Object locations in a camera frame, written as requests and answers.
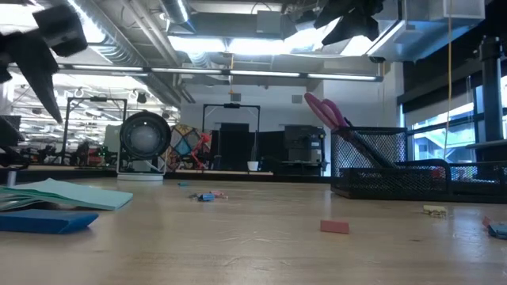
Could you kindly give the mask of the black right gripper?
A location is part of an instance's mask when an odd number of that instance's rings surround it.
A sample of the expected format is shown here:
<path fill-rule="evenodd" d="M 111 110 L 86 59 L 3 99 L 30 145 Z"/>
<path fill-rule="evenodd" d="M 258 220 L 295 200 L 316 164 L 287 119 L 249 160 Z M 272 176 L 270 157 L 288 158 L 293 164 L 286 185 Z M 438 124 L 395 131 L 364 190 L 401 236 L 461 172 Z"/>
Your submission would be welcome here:
<path fill-rule="evenodd" d="M 383 10 L 384 0 L 328 0 L 316 18 L 316 27 L 328 25 L 343 17 L 322 40 L 324 46 L 335 44 L 355 36 L 365 36 L 370 41 L 379 36 L 379 24 L 371 16 Z M 364 17 L 348 16 L 358 12 Z"/>

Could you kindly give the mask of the black rig frame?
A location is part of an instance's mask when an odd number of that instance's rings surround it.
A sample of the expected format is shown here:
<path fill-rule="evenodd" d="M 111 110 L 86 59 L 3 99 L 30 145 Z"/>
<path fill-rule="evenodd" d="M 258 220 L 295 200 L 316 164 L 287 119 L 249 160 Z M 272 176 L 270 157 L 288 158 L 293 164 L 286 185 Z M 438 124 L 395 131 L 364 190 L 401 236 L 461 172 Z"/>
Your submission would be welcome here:
<path fill-rule="evenodd" d="M 257 111 L 255 131 L 260 131 L 261 106 L 239 103 L 204 104 L 201 127 L 204 130 L 207 118 L 217 109 Z M 254 143 L 254 132 L 250 130 L 250 123 L 238 122 L 237 119 L 219 121 L 219 129 L 210 127 L 215 142 L 213 169 L 248 171 L 247 162 L 250 159 L 251 148 Z"/>
<path fill-rule="evenodd" d="M 69 97 L 60 151 L 63 165 L 108 168 L 117 163 L 120 127 L 128 117 L 128 101 L 100 94 Z"/>

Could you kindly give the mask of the black pen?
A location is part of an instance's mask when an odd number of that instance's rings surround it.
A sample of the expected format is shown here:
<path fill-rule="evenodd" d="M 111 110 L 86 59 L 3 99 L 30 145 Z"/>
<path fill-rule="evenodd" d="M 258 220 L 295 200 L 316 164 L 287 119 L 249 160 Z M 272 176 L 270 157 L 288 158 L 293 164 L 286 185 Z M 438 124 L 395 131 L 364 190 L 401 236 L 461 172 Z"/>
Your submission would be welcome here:
<path fill-rule="evenodd" d="M 344 136 L 354 148 L 366 158 L 373 166 L 377 168 L 395 168 L 395 163 L 388 160 L 381 154 L 367 139 L 365 135 L 383 135 L 385 130 L 381 127 L 358 127 L 353 126 L 352 123 L 345 117 L 345 122 L 348 124 L 349 133 Z"/>

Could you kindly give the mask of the black upright pole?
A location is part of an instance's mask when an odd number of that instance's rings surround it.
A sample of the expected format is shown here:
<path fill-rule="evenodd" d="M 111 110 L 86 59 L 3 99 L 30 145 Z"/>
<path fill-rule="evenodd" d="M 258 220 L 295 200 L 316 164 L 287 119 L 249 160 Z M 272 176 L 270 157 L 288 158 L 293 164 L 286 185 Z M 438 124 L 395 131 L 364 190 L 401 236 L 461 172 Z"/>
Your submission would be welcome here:
<path fill-rule="evenodd" d="M 479 47 L 482 62 L 482 103 L 486 146 L 481 150 L 484 162 L 502 160 L 501 147 L 494 143 L 503 139 L 501 103 L 501 41 L 496 36 L 484 36 Z"/>

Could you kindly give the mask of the black mesh desk organizer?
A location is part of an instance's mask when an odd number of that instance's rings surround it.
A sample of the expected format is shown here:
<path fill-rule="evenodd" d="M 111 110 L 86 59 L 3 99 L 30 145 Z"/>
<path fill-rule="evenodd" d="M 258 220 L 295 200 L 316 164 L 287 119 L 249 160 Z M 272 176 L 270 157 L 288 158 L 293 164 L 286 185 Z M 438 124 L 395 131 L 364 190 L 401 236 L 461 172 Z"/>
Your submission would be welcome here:
<path fill-rule="evenodd" d="M 401 127 L 333 130 L 331 190 L 353 200 L 507 203 L 507 161 L 409 161 L 406 148 Z"/>

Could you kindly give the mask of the black background monitor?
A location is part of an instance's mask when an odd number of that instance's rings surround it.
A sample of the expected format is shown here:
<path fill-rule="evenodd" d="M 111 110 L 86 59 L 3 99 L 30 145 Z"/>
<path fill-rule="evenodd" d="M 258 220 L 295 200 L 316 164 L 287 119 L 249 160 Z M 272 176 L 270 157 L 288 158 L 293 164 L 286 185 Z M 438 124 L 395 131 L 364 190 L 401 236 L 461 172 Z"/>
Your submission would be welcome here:
<path fill-rule="evenodd" d="M 0 116 L 0 146 L 16 146 L 21 139 L 19 131 L 8 120 Z"/>

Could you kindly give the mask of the red desk lamp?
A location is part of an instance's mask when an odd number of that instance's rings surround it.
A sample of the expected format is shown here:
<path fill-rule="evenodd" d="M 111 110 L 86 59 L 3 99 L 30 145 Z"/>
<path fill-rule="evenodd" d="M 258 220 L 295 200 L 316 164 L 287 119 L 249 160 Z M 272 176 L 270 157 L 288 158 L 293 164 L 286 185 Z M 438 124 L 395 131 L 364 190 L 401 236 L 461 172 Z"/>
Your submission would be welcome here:
<path fill-rule="evenodd" d="M 211 142 L 211 140 L 212 137 L 208 133 L 201 133 L 196 146 L 191 150 L 190 155 L 196 163 L 197 169 L 204 169 L 204 160 L 206 158 L 204 147 L 207 143 Z"/>

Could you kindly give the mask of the long ceiling light bar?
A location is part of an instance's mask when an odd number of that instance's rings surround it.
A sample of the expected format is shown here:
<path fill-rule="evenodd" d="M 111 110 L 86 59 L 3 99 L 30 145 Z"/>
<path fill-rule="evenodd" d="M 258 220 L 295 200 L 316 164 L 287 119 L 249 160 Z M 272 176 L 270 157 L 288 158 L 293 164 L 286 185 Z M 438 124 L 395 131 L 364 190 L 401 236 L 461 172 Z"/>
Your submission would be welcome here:
<path fill-rule="evenodd" d="M 60 70 L 79 71 L 104 71 L 110 73 L 127 74 L 189 74 L 189 75 L 222 75 L 222 76 L 250 76 L 268 78 L 297 78 L 297 79 L 318 79 L 333 81 L 352 82 L 381 82 L 383 76 L 364 74 L 323 74 L 323 73 L 301 73 L 287 71 L 267 70 L 231 70 L 231 69 L 201 69 L 184 67 L 150 67 L 150 66 L 113 66 L 113 65 L 89 65 L 58 63 Z"/>

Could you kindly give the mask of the white plant pot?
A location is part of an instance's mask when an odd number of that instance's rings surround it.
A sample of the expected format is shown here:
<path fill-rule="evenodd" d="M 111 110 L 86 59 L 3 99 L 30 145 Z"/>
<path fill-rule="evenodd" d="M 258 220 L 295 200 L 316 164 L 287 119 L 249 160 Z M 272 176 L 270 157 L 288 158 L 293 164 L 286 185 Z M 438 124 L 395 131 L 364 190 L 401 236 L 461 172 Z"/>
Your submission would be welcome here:
<path fill-rule="evenodd" d="M 258 137 L 258 132 L 255 131 L 253 133 L 253 145 L 251 148 L 250 159 L 247 162 L 247 167 L 250 172 L 256 172 L 258 170 L 257 137 Z"/>

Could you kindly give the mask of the silver ventilation duct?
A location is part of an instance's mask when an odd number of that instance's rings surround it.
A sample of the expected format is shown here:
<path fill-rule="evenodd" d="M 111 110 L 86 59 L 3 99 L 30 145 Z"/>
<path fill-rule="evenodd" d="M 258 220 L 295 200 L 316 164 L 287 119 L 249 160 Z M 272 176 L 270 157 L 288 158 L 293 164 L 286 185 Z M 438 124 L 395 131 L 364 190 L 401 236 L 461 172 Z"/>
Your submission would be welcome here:
<path fill-rule="evenodd" d="M 137 51 L 127 37 L 117 28 L 112 20 L 99 8 L 93 0 L 67 0 L 82 16 L 87 16 L 105 38 L 93 48 L 113 65 L 147 67 L 148 61 Z M 148 87 L 162 102 L 179 107 L 189 98 L 171 81 L 163 81 L 159 75 L 133 76 Z"/>

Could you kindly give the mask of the green sticky note pad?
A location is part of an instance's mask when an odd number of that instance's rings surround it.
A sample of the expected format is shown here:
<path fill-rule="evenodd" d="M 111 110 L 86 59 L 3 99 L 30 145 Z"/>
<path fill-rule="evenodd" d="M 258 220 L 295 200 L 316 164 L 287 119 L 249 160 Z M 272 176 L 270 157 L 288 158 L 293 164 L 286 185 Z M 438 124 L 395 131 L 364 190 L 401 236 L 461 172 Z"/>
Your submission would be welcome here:
<path fill-rule="evenodd" d="M 2 186 L 0 193 L 27 196 L 35 201 L 107 211 L 118 210 L 133 198 L 133 194 L 130 192 L 105 190 L 51 178 L 12 187 Z"/>

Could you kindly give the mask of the colourful patchwork dome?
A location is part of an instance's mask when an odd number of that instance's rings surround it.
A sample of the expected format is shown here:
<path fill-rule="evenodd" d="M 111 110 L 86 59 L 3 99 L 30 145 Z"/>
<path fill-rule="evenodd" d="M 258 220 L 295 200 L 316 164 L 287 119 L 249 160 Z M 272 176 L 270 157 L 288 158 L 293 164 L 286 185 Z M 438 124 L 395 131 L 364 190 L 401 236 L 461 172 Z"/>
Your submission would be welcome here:
<path fill-rule="evenodd" d="M 197 169 L 196 163 L 190 155 L 191 150 L 196 146 L 201 133 L 208 133 L 211 137 L 212 133 L 210 131 L 200 131 L 197 128 L 181 123 L 173 125 L 170 130 L 170 146 L 166 151 L 166 164 L 169 170 L 176 171 L 178 169 Z M 211 146 L 212 141 L 208 142 L 204 147 L 204 151 L 206 152 L 204 169 L 209 168 Z"/>

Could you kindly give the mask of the white ceiling air unit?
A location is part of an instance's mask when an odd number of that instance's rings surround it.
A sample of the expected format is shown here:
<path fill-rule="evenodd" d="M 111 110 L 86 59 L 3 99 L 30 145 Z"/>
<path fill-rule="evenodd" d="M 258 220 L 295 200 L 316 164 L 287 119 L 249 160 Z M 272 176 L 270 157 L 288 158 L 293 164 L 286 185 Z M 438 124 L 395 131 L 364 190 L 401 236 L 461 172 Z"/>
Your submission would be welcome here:
<path fill-rule="evenodd" d="M 418 61 L 486 17 L 485 0 L 384 0 L 379 36 L 366 51 L 388 61 Z"/>

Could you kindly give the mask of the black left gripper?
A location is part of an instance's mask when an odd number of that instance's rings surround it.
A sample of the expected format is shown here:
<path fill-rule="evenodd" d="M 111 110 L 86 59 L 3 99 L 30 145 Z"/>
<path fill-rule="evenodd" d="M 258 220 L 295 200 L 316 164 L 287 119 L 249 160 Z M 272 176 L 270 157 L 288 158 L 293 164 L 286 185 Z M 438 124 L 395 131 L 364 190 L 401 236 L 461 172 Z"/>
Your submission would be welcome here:
<path fill-rule="evenodd" d="M 37 31 L 0 33 L 0 83 L 12 78 L 7 70 L 12 62 L 17 64 L 48 113 L 57 123 L 62 123 L 52 81 L 59 68 L 44 38 Z"/>

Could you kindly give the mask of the pink handled scissors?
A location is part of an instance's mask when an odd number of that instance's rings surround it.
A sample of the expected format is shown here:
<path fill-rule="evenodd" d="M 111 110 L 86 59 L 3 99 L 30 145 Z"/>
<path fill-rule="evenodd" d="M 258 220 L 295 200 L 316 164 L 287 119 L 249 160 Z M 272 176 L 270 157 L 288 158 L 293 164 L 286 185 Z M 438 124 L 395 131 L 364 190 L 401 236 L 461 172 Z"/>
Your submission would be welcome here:
<path fill-rule="evenodd" d="M 314 114 L 331 130 L 344 139 L 349 133 L 348 124 L 339 108 L 329 99 L 319 100 L 312 93 L 303 95 Z"/>

